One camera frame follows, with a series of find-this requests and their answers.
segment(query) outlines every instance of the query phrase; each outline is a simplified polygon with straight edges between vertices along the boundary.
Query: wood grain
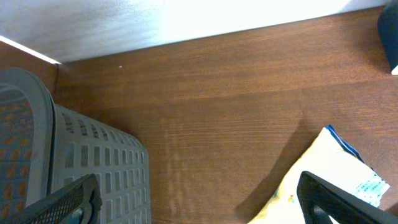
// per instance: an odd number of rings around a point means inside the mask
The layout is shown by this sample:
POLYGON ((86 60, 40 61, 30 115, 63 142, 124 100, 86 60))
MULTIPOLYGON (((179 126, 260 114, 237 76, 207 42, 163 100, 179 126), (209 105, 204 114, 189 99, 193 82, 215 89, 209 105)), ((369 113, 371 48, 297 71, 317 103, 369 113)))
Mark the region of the wood grain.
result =
POLYGON ((19 67, 36 74, 54 96, 58 66, 0 41, 0 70, 19 67))
POLYGON ((332 124, 398 195, 380 8, 61 66, 57 103, 148 148, 153 223, 244 223, 332 124))

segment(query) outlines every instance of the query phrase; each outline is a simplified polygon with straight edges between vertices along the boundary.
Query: laundry basket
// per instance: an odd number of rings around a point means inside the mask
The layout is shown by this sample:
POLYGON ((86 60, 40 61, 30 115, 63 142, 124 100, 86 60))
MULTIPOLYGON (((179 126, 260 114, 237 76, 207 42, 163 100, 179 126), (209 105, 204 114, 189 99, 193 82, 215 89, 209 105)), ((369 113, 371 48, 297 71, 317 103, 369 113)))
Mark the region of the laundry basket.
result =
MULTIPOLYGON (((23 74, 18 75, 22 80, 37 80, 33 74, 17 68, 3 73, 23 74)), ((103 204, 99 223, 150 223, 146 148, 134 136, 62 106, 53 104, 52 110, 52 148, 42 149, 51 152, 47 193, 86 174, 95 174, 103 204)))

